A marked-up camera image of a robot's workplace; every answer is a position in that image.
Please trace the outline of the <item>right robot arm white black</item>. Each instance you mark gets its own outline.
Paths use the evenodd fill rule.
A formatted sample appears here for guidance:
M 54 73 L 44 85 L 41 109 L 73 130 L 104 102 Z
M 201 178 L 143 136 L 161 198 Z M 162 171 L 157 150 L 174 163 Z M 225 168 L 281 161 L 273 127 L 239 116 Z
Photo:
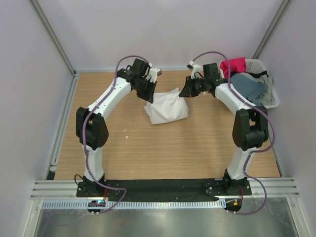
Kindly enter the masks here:
M 227 79 L 222 78 L 216 63 L 199 66 L 191 61 L 187 65 L 191 75 L 186 77 L 180 97 L 196 97 L 208 92 L 220 100 L 235 116 L 232 138 L 236 146 L 231 164 L 225 170 L 221 181 L 206 182 L 206 194 L 239 195 L 246 191 L 247 170 L 255 151 L 267 141 L 267 109 L 247 105 Z

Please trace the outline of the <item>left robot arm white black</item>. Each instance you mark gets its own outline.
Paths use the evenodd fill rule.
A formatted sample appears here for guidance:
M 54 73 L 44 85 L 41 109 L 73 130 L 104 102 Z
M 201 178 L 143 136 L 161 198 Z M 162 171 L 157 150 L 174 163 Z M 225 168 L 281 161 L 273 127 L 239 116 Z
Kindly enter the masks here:
M 154 101 L 159 68 L 143 58 L 136 58 L 126 68 L 116 68 L 115 76 L 103 94 L 87 108 L 76 112 L 76 136 L 85 155 L 85 172 L 78 183 L 77 197 L 99 197 L 107 189 L 102 166 L 103 146 L 109 138 L 106 120 L 116 105 L 131 91 L 149 103 Z

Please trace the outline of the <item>white t shirt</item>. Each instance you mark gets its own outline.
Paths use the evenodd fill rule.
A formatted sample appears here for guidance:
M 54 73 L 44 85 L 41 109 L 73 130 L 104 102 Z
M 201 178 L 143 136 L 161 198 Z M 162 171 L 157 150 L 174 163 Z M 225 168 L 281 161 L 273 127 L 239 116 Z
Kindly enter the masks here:
M 170 92 L 154 93 L 154 102 L 147 102 L 144 110 L 151 124 L 163 124 L 186 119 L 189 108 L 183 97 L 179 97 L 179 88 Z

